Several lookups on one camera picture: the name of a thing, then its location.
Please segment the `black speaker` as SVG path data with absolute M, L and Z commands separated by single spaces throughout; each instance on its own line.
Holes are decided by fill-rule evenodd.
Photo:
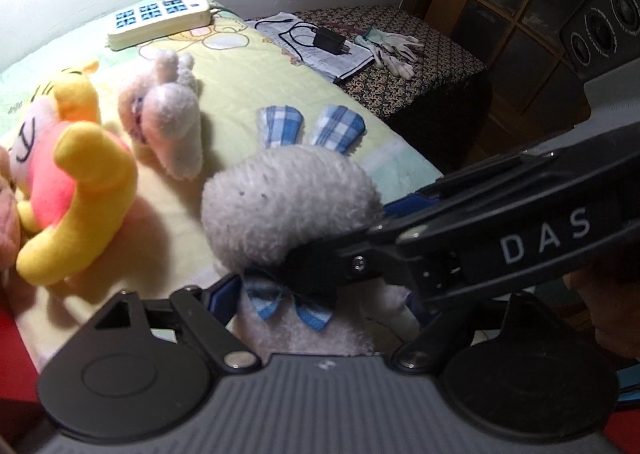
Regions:
M 590 81 L 639 57 L 639 0 L 583 0 L 560 29 L 570 66 Z

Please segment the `red cardboard box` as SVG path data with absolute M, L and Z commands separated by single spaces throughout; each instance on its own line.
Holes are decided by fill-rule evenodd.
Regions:
M 1 291 L 1 437 L 10 442 L 40 415 L 38 373 L 17 330 L 8 298 Z

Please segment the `black charger adapter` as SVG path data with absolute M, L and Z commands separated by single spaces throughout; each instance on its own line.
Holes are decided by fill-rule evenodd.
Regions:
M 347 55 L 350 52 L 345 36 L 322 26 L 314 29 L 312 46 L 336 56 Z

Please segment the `yellow tiger plush pink shirt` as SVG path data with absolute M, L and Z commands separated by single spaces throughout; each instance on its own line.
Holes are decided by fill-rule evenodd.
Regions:
M 30 238 L 16 270 L 46 286 L 84 271 L 114 239 L 137 192 L 128 145 L 101 121 L 96 61 L 58 72 L 29 99 L 9 151 Z

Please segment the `baby print bed sheet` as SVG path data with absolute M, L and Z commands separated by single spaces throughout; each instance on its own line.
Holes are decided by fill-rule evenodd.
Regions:
M 314 126 L 336 104 L 358 109 L 356 100 L 279 46 L 230 16 L 191 34 L 114 51 L 103 20 L 52 40 L 1 75 L 1 142 L 10 145 L 27 102 L 58 72 L 91 61 L 103 124 L 119 133 L 117 97 L 160 49 L 189 52 L 200 85 L 204 165 L 210 177 L 253 154 L 259 143 L 256 113 L 291 106 Z M 136 152 L 136 203 L 104 254 L 83 274 L 49 287 L 34 287 L 16 274 L 4 282 L 17 330 L 35 367 L 43 367 L 96 310 L 122 289 L 145 299 L 163 299 L 186 285 L 206 287 L 224 268 L 206 242 L 200 220 L 202 184 L 169 177 L 152 151 Z

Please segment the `white power strip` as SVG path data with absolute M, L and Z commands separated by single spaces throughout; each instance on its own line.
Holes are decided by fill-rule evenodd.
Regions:
M 115 12 L 107 22 L 108 47 L 122 50 L 209 25 L 209 0 L 147 0 Z

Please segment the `dark patterned cloth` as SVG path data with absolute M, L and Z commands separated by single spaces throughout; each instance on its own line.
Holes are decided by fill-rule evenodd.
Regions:
M 357 6 L 307 9 L 296 16 L 310 24 L 325 26 L 353 40 L 371 26 L 419 40 L 414 51 L 414 75 L 403 80 L 373 63 L 338 86 L 375 116 L 387 119 L 412 106 L 434 107 L 455 96 L 482 98 L 490 90 L 484 63 L 471 52 L 416 18 L 394 6 Z

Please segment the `white work gloves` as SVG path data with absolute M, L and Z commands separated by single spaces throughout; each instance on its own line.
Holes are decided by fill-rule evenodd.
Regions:
M 414 36 L 384 32 L 375 26 L 357 35 L 354 43 L 371 52 L 378 69 L 385 68 L 403 80 L 414 76 L 413 64 L 418 61 L 418 52 L 424 50 L 424 45 Z

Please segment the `pink white rabbit plush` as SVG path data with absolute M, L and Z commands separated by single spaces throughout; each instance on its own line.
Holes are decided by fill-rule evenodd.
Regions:
M 162 49 L 117 98 L 122 128 L 151 148 L 172 178 L 193 179 L 204 161 L 198 81 L 189 54 Z

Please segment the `printed paper sheet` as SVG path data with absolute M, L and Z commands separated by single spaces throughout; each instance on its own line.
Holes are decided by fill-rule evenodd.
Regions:
M 295 60 L 306 64 L 333 84 L 340 84 L 365 69 L 373 62 L 371 52 L 347 40 L 349 54 L 332 55 L 312 46 L 317 26 L 303 21 L 295 14 L 279 12 L 261 19 L 250 19 L 246 24 L 270 38 Z

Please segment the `white rabbit plush blue ears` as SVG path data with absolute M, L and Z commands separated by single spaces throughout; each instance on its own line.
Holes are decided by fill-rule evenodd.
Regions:
M 366 123 L 348 107 L 327 106 L 301 143 L 303 124 L 293 107 L 260 109 L 262 148 L 205 182 L 202 225 L 215 258 L 240 278 L 233 330 L 263 360 L 369 356 L 368 323 L 400 315 L 408 289 L 383 279 L 338 287 L 325 260 L 285 262 L 300 245 L 382 220 L 378 189 L 348 156 Z

